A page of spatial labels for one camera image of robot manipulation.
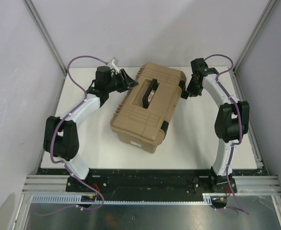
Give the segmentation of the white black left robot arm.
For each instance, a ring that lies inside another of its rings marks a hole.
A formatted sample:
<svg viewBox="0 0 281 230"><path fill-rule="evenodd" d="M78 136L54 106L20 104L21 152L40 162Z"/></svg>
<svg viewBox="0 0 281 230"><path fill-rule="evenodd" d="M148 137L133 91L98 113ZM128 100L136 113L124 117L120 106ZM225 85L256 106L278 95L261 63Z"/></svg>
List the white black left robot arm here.
<svg viewBox="0 0 281 230"><path fill-rule="evenodd" d="M124 69L99 66L95 72L95 79L83 98L63 115L50 116L46 120L44 151L49 152L53 163L62 163L73 177L78 178L76 185L82 191L89 191L93 180L88 177L90 169L78 153L78 128L94 111L104 105L110 93L122 93L138 84Z"/></svg>

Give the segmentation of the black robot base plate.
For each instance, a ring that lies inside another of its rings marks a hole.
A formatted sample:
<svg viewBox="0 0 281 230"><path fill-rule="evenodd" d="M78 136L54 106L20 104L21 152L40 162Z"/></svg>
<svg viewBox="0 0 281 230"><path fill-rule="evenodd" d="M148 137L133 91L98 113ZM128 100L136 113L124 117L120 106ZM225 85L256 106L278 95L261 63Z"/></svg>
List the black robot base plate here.
<svg viewBox="0 0 281 230"><path fill-rule="evenodd" d="M66 190L69 192L111 193L118 188L190 189L196 193L237 193L235 179L216 176L213 170L141 170L141 169L90 169L80 183L65 169L38 169L37 175L67 175Z"/></svg>

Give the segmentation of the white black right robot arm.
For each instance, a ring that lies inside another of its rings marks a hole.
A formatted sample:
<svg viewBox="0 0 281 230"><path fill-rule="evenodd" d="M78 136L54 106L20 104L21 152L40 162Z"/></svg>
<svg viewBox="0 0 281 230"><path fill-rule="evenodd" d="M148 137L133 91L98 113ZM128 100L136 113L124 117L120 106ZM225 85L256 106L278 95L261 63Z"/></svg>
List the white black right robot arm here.
<svg viewBox="0 0 281 230"><path fill-rule="evenodd" d="M235 147L240 145L248 132L250 105L232 96L223 86L221 73L210 68L204 58L191 61L192 75L188 85L180 83L181 98L197 97L206 90L218 107L214 124L219 139L215 162L207 178L194 178L192 183L196 192L222 193L232 191L231 163Z"/></svg>

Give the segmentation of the tan plastic tool box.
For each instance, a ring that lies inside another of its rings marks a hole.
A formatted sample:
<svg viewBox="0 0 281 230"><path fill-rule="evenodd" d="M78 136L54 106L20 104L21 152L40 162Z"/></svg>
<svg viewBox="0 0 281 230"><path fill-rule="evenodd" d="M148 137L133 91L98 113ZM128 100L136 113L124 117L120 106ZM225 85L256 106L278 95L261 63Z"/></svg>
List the tan plastic tool box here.
<svg viewBox="0 0 281 230"><path fill-rule="evenodd" d="M155 153L165 139L187 79L181 70L152 62L143 65L135 79L138 86L118 105L110 127L120 141Z"/></svg>

